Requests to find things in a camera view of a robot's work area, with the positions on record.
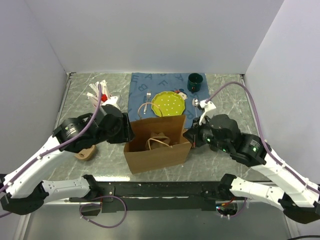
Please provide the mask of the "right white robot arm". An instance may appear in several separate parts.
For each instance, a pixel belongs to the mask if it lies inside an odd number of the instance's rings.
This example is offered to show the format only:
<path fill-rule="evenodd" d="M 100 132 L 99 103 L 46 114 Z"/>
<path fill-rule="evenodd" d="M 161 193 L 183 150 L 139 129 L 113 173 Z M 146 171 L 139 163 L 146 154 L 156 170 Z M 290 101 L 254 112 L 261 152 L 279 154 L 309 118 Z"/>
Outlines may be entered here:
<path fill-rule="evenodd" d="M 205 117 L 200 123 L 195 118 L 183 137 L 199 148 L 209 145 L 213 151 L 221 150 L 274 183 L 274 186 L 244 180 L 225 174 L 214 191 L 216 197 L 247 198 L 263 202 L 281 210 L 291 220 L 308 224 L 320 218 L 320 186 L 302 177 L 282 159 L 275 160 L 275 151 L 259 136 L 242 133 L 235 120 L 226 114 Z"/>

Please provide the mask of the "brown cardboard cup carrier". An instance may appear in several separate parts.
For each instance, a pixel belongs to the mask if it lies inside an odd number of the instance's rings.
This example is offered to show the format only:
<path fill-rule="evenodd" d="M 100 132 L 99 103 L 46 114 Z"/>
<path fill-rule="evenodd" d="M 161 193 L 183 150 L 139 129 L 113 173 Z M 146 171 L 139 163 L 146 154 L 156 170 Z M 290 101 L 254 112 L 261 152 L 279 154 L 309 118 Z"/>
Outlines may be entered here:
<path fill-rule="evenodd" d="M 80 161 L 87 162 L 96 152 L 96 145 L 92 145 L 90 148 L 82 149 L 79 153 L 76 153 L 74 157 Z"/>

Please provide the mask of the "brown paper bag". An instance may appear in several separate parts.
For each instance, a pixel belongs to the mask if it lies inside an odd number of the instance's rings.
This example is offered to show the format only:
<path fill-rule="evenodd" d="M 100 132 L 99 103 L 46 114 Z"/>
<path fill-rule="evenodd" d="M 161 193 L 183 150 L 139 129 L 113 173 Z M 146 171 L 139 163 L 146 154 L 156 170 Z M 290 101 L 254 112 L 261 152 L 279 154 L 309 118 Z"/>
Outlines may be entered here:
<path fill-rule="evenodd" d="M 184 164 L 192 144 L 183 137 L 186 117 L 184 115 L 143 118 L 137 111 L 139 120 L 131 123 L 135 137 L 125 144 L 123 153 L 132 174 L 163 169 Z M 164 133 L 178 144 L 146 150 L 145 144 L 151 132 Z"/>

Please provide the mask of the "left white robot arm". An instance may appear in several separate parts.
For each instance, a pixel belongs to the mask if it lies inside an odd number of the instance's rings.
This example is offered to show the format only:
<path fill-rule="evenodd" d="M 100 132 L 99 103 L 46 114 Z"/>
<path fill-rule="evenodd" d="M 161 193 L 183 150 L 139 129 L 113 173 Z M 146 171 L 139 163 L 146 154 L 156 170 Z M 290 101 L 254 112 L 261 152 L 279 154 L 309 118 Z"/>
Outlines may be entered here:
<path fill-rule="evenodd" d="M 60 199 L 94 201 L 101 190 L 92 175 L 61 181 L 44 178 L 63 161 L 84 149 L 102 142 L 128 143 L 134 137 L 128 114 L 110 104 L 98 107 L 94 113 L 64 120 L 22 166 L 9 174 L 1 174 L 2 209 L 22 216 Z"/>

